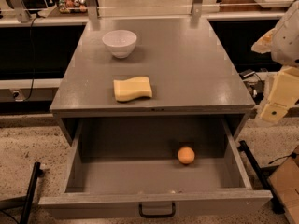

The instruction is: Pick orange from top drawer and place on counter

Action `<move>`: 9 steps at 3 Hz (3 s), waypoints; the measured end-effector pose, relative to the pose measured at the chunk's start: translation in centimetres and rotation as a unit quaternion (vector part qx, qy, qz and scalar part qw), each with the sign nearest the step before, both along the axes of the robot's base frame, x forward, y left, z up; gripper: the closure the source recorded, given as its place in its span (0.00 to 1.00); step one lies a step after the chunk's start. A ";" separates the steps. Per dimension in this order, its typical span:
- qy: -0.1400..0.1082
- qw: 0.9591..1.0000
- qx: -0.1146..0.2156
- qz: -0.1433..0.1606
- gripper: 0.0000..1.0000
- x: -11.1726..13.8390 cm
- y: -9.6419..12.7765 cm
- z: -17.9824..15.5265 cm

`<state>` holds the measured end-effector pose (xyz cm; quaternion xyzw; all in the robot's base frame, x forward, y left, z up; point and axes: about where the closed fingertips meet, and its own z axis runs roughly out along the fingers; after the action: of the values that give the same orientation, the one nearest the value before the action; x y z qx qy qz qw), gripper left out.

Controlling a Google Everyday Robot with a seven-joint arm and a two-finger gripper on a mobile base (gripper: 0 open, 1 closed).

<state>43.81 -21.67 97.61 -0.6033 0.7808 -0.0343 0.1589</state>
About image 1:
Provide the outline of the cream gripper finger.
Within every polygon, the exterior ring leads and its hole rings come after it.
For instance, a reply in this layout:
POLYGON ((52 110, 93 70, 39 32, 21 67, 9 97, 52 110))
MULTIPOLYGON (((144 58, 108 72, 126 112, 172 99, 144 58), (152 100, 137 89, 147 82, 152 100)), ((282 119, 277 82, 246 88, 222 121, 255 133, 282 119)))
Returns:
POLYGON ((268 32, 266 32, 264 35, 262 35, 251 47, 251 50, 260 53, 265 54, 267 52, 271 51, 272 48, 272 36, 275 29, 271 29, 268 32))
POLYGON ((269 85, 259 117, 263 122, 277 124, 299 100, 299 69, 282 67, 269 85))

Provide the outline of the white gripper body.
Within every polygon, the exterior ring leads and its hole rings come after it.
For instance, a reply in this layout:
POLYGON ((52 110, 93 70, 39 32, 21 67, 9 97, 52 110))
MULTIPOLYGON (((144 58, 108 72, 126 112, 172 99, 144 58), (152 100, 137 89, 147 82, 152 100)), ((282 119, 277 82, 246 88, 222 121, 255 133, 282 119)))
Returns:
POLYGON ((271 57, 281 65, 299 66, 299 1, 293 2, 276 24, 271 57))

